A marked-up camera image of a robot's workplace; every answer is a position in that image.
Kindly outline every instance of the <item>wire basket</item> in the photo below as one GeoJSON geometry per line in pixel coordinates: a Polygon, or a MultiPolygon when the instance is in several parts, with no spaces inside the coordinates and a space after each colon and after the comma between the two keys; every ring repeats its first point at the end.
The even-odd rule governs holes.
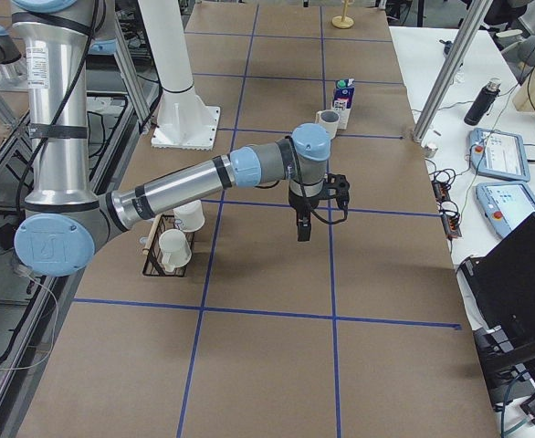
{"type": "MultiPolygon", "coordinates": [[[[142,274],[144,276],[178,276],[183,277],[186,275],[186,268],[188,265],[183,267],[177,267],[174,271],[167,272],[164,270],[162,264],[162,251],[158,245],[158,239],[162,233],[166,230],[171,230],[173,228],[178,229],[174,221],[173,214],[162,214],[158,226],[156,227],[156,232],[154,233],[152,244],[148,248],[148,254],[146,255],[146,263],[143,266],[142,274]]],[[[186,242],[193,250],[194,245],[194,233],[184,233],[186,236],[186,242]]]]}

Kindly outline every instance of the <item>white mug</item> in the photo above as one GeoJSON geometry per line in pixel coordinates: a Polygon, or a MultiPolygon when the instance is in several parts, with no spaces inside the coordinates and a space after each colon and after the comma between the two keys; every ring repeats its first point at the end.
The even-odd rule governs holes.
{"type": "Polygon", "coordinates": [[[332,109],[325,109],[324,111],[317,111],[314,123],[318,123],[328,133],[330,139],[334,139],[339,128],[339,113],[332,109]]]}
{"type": "Polygon", "coordinates": [[[203,204],[196,200],[180,207],[174,207],[174,223],[176,228],[185,233],[194,233],[200,230],[205,224],[203,204]]]}
{"type": "Polygon", "coordinates": [[[163,254],[162,264],[166,272],[185,266],[193,255],[186,236],[180,230],[164,231],[158,239],[158,246],[163,254]]]}

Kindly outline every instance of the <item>screen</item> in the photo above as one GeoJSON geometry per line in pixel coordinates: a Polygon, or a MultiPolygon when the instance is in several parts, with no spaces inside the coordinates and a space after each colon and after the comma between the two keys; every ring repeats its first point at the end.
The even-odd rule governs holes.
{"type": "Polygon", "coordinates": [[[519,145],[515,137],[486,131],[483,131],[482,136],[487,169],[514,175],[523,174],[519,161],[519,145]]]}
{"type": "MultiPolygon", "coordinates": [[[[475,279],[489,326],[500,325],[514,347],[535,340],[535,213],[478,263],[475,279]]],[[[535,360],[525,366],[535,380],[535,360]]]]}
{"type": "Polygon", "coordinates": [[[511,230],[535,212],[531,199],[518,184],[493,185],[487,190],[511,230]]]}

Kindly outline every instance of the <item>laptop screen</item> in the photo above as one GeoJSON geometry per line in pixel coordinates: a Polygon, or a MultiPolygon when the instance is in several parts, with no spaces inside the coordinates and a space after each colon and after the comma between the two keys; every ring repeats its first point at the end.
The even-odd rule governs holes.
{"type": "MultiPolygon", "coordinates": [[[[489,326],[501,326],[514,347],[535,340],[535,213],[480,261],[475,279],[489,326]]],[[[525,366],[535,380],[535,360],[525,366]]]]}

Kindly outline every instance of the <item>white table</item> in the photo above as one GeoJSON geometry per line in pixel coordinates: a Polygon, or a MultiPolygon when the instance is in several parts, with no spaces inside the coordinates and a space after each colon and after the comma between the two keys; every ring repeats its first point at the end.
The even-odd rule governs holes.
{"type": "MultiPolygon", "coordinates": [[[[421,110],[444,63],[444,46],[439,40],[454,41],[457,31],[454,29],[391,27],[391,32],[411,108],[421,110]]],[[[447,107],[456,102],[474,100],[490,78],[501,79],[501,94],[517,85],[517,80],[488,33],[480,31],[468,50],[464,65],[448,90],[441,107],[447,107]]],[[[512,97],[518,90],[519,87],[516,87],[510,93],[509,103],[509,95],[498,98],[493,109],[483,117],[478,126],[492,129],[499,113],[504,109],[495,128],[518,133],[526,143],[535,143],[535,113],[518,112],[513,106],[512,97]]],[[[438,152],[432,159],[437,169],[453,168],[456,172],[467,169],[468,133],[475,127],[466,125],[463,118],[470,105],[468,103],[456,105],[452,109],[442,109],[438,111],[433,120],[432,129],[426,134],[422,144],[432,141],[438,145],[438,152]]],[[[419,112],[414,111],[414,118],[416,119],[418,116],[419,112]]],[[[528,158],[535,159],[535,147],[527,146],[526,148],[528,158]]],[[[431,163],[428,163],[428,170],[433,170],[431,163]]],[[[530,165],[530,173],[529,186],[535,193],[535,165],[530,165]]],[[[476,177],[474,170],[456,177],[450,190],[450,196],[460,209],[463,208],[467,196],[467,206],[461,224],[463,236],[453,241],[452,261],[455,266],[458,266],[468,256],[486,255],[501,240],[480,209],[474,190],[474,186],[478,183],[495,181],[500,180],[482,176],[476,177]]],[[[467,305],[468,319],[473,329],[477,329],[484,325],[484,321],[478,314],[476,303],[464,279],[459,278],[458,283],[467,305]]],[[[524,416],[519,408],[520,402],[522,400],[514,401],[507,408],[506,428],[524,416]]],[[[535,438],[535,426],[532,424],[524,426],[511,436],[535,438]]]]}

